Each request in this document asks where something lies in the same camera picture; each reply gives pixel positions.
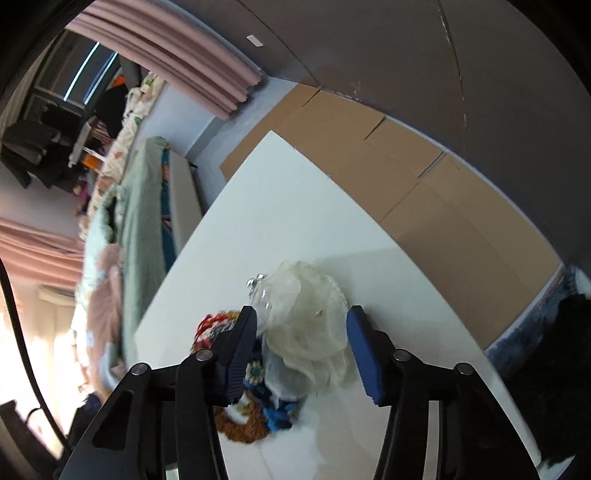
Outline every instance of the brown yarn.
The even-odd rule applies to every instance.
[[[252,443],[269,435],[267,422],[259,404],[253,398],[249,399],[250,403],[244,408],[244,413],[248,416],[245,424],[233,421],[222,407],[213,408],[216,430],[220,433],[225,433],[228,440]]]

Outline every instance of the white table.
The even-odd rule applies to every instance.
[[[505,386],[463,323],[404,251],[314,164],[270,132],[207,212],[136,334],[153,368],[188,354],[207,313],[248,303],[247,279],[284,260],[305,260],[336,279],[399,347],[444,367],[472,364],[537,465],[540,454]],[[371,478],[388,419],[359,378],[307,399],[298,423],[252,445],[222,450],[230,479]],[[432,418],[437,417],[431,409]],[[437,459],[432,423],[427,471]]]

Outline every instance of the blue gripper pad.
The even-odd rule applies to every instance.
[[[363,309],[359,305],[352,306],[347,313],[347,336],[365,393],[379,405],[384,401],[385,391],[379,353],[373,349],[374,332]]]

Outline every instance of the bed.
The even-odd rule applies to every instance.
[[[85,258],[72,329],[80,363],[102,401],[136,358],[135,331],[202,218],[189,162],[161,137],[133,144],[159,82],[152,77],[142,85],[149,104],[136,98],[140,107],[130,108],[80,233]]]

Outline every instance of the clutter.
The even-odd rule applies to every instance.
[[[234,327],[239,315],[240,312],[236,310],[207,315],[197,327],[191,352],[211,348],[218,334]],[[252,382],[253,386],[262,385],[264,369],[261,361],[255,358],[251,359],[246,370],[245,386],[250,385],[249,382]],[[233,442],[252,443],[269,434],[262,407],[252,396],[243,395],[237,405],[230,405],[226,408],[216,407],[213,414],[216,430],[225,433],[228,439]]]
[[[276,273],[259,275],[248,286],[260,319],[257,334],[268,347],[264,361],[273,393],[295,399],[331,382],[341,384],[350,367],[345,352],[349,306],[335,280],[308,263],[284,262]]]

